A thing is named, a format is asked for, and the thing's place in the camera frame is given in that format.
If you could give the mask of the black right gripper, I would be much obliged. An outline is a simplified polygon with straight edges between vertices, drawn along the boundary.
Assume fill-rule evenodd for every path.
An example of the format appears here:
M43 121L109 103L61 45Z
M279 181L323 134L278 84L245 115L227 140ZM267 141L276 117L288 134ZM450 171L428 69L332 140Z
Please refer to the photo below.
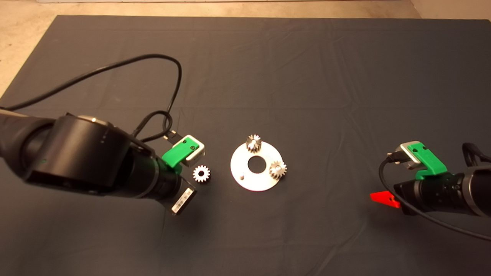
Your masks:
M423 180L410 180L394 185L394 191L422 212L466 214L462 194L463 173L428 176ZM372 201L400 209L400 202L389 191L370 194Z

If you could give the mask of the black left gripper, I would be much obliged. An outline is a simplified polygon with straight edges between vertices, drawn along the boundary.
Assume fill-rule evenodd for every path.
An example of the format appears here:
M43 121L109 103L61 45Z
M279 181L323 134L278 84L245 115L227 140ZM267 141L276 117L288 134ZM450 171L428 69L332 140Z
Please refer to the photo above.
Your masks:
M180 215L198 194L196 187L164 163L158 163L158 176L152 199L172 215Z

